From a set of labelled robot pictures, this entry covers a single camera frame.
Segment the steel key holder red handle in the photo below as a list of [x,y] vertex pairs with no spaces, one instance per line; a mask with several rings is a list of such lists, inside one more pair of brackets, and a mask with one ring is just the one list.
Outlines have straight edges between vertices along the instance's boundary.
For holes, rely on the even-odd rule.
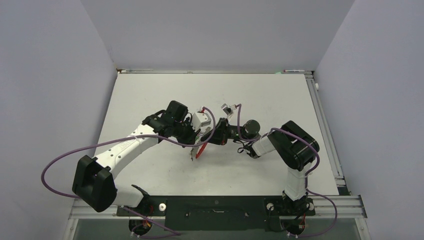
[[195,146],[193,146],[191,148],[191,150],[189,151],[189,158],[191,161],[194,161],[195,159],[197,159],[198,157],[200,157],[200,155],[202,154],[203,150],[205,149],[206,145],[207,145],[207,141],[197,141],[195,144]]

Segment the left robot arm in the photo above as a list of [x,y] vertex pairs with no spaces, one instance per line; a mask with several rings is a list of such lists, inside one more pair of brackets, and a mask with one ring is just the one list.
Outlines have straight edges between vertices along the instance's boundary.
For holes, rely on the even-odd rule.
[[119,173],[149,148],[175,138],[178,144],[194,145],[203,126],[211,119],[199,111],[172,100],[167,109],[147,116],[125,140],[94,156],[83,156],[77,163],[72,191],[100,213],[110,206],[126,206],[136,215],[148,211],[148,193],[137,185],[122,188],[115,184]]

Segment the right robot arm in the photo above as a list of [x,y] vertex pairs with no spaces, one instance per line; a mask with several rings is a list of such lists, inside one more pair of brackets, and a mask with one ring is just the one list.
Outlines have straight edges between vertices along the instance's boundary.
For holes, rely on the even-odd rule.
[[297,213],[306,203],[308,192],[307,175],[320,150],[318,142],[293,121],[281,128],[260,135],[261,126],[256,120],[249,120],[243,126],[231,125],[226,118],[220,118],[216,130],[208,130],[201,141],[213,145],[226,145],[228,140],[239,143],[239,153],[245,152],[258,159],[271,152],[277,152],[287,166],[287,178],[282,191],[283,209],[289,214]]

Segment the black mounting base plate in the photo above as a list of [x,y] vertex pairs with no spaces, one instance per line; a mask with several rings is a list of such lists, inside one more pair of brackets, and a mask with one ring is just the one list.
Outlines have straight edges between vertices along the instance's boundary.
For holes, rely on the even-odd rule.
[[119,217],[163,217],[177,231],[279,232],[314,216],[311,198],[305,204],[287,204],[281,195],[265,196],[149,196],[129,211],[119,207]]

